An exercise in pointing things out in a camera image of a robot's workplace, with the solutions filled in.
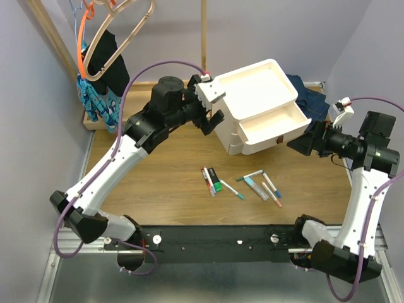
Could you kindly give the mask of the blue tip white marker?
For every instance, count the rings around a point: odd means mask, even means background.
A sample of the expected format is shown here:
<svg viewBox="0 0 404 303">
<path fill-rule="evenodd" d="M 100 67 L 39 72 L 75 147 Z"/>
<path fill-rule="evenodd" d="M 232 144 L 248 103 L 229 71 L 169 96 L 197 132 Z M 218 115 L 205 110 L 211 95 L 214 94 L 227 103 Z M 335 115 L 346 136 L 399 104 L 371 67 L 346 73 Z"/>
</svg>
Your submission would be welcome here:
<svg viewBox="0 0 404 303">
<path fill-rule="evenodd" d="M 279 190 L 275 187 L 274 183 L 271 181 L 271 179 L 268 177 L 268 174 L 266 172 L 263 172 L 263 177 L 267 181 L 268 185 L 271 187 L 272 191 L 275 193 L 275 195 L 278 198 L 281 198 L 282 195 L 280 194 Z"/>
</svg>

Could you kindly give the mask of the light blue lead case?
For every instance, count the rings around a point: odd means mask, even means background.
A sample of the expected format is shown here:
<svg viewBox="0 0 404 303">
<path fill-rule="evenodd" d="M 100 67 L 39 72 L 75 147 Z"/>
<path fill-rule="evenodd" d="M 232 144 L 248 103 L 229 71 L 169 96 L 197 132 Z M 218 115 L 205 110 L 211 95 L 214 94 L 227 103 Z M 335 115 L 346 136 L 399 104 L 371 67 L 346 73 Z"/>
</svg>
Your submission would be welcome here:
<svg viewBox="0 0 404 303">
<path fill-rule="evenodd" d="M 267 201 L 269 196 L 250 178 L 245 177 L 244 182 L 263 200 Z"/>
</svg>

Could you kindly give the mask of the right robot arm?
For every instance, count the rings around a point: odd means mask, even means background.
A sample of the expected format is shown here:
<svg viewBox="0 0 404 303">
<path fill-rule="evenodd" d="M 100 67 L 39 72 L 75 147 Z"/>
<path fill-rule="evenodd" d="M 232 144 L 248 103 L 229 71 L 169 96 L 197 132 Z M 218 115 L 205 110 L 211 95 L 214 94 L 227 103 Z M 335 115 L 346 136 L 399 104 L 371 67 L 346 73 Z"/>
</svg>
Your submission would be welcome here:
<svg viewBox="0 0 404 303">
<path fill-rule="evenodd" d="M 352 161 L 352 190 L 343 224 L 336 237 L 319 219 L 302 215 L 290 239 L 297 247 L 312 247 L 311 266 L 348 283 L 372 280 L 381 274 L 374 259 L 377 223 L 387 189 L 397 174 L 400 154 L 388 148 L 394 116 L 369 111 L 359 136 L 344 134 L 340 126 L 317 121 L 310 131 L 287 143 L 305 156 L 338 155 Z"/>
</svg>

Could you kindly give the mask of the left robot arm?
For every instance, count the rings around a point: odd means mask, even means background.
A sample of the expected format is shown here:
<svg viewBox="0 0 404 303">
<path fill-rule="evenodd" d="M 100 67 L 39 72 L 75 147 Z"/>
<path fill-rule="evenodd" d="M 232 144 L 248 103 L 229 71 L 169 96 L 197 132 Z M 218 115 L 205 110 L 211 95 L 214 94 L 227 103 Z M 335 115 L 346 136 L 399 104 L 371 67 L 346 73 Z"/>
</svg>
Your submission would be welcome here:
<svg viewBox="0 0 404 303">
<path fill-rule="evenodd" d="M 118 239 L 126 249 L 140 241 L 136 223 L 129 217 L 101 211 L 110 191 L 140 161 L 165 141 L 173 129 L 192 122 L 210 134 L 223 119 L 218 110 L 207 114 L 226 95 L 221 83 L 209 75 L 193 75 L 187 84 L 173 76 L 160 78 L 151 90 L 150 101 L 132 115 L 102 159 L 66 192 L 55 191 L 50 202 L 63 221 L 85 244 L 99 237 Z"/>
</svg>

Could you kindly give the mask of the white drawer cabinet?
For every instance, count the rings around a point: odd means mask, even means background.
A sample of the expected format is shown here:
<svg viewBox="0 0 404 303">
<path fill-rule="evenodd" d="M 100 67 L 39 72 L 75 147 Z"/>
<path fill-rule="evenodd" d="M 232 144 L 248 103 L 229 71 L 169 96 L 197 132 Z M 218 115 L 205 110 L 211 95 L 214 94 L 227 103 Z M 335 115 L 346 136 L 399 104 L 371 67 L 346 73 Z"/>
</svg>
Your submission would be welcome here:
<svg viewBox="0 0 404 303">
<path fill-rule="evenodd" d="M 311 123 L 298 92 L 274 59 L 216 76 L 225 96 L 213 104 L 224 120 L 215 133 L 229 155 L 251 155 L 301 136 Z"/>
</svg>

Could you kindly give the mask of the red white marker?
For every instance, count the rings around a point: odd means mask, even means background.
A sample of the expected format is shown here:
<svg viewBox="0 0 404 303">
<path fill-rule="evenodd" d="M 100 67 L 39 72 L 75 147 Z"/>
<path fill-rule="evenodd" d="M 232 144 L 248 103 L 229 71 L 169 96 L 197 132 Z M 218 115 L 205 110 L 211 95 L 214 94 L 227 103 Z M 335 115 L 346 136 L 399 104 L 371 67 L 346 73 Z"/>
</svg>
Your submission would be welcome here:
<svg viewBox="0 0 404 303">
<path fill-rule="evenodd" d="M 214 196 L 215 196 L 215 188 L 214 188 L 213 183 L 212 183 L 212 181 L 211 181 L 211 178 L 210 178 L 210 176 L 209 176 L 208 169 L 207 169 L 206 167 L 203 167 L 203 170 L 204 170 L 204 173 L 205 173 L 206 178 L 207 178 L 207 180 L 208 180 L 208 184 L 209 184 L 209 187 L 210 187 L 211 195 L 214 197 Z"/>
</svg>

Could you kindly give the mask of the green black highlighter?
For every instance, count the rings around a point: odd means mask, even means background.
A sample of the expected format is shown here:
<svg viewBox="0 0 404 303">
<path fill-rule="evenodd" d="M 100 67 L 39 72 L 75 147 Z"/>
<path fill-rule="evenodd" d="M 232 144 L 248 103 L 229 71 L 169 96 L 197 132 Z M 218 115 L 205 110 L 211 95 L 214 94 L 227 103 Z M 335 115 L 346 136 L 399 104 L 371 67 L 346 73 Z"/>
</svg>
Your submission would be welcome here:
<svg viewBox="0 0 404 303">
<path fill-rule="evenodd" d="M 220 183 L 214 168 L 213 167 L 208 168 L 208 173 L 213 183 L 213 188 L 215 189 L 215 192 L 218 193 L 222 191 L 222 184 Z"/>
</svg>

